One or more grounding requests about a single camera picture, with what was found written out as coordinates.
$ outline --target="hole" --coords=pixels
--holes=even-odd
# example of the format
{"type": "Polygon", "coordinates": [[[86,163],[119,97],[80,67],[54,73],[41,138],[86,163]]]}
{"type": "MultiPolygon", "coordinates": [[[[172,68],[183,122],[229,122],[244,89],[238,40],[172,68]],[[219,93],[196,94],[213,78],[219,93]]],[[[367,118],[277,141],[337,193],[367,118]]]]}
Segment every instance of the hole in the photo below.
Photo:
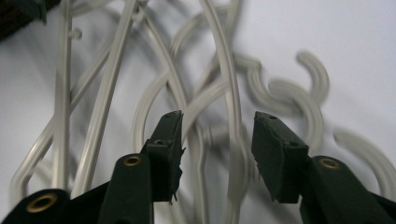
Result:
{"type": "Polygon", "coordinates": [[[164,146],[164,145],[165,145],[165,142],[164,142],[163,140],[155,140],[155,141],[154,141],[154,144],[164,146]]]}
{"type": "Polygon", "coordinates": [[[42,212],[49,207],[53,206],[56,203],[58,196],[54,193],[48,193],[41,195],[40,197],[32,200],[29,204],[27,204],[26,210],[29,213],[39,213],[42,212]]]}
{"type": "Polygon", "coordinates": [[[340,164],[338,164],[337,161],[331,160],[331,159],[321,159],[320,163],[324,166],[327,167],[329,169],[339,169],[340,168],[340,164]]]}
{"type": "Polygon", "coordinates": [[[142,161],[139,157],[132,156],[124,160],[124,165],[126,166],[135,166],[142,161]]]}

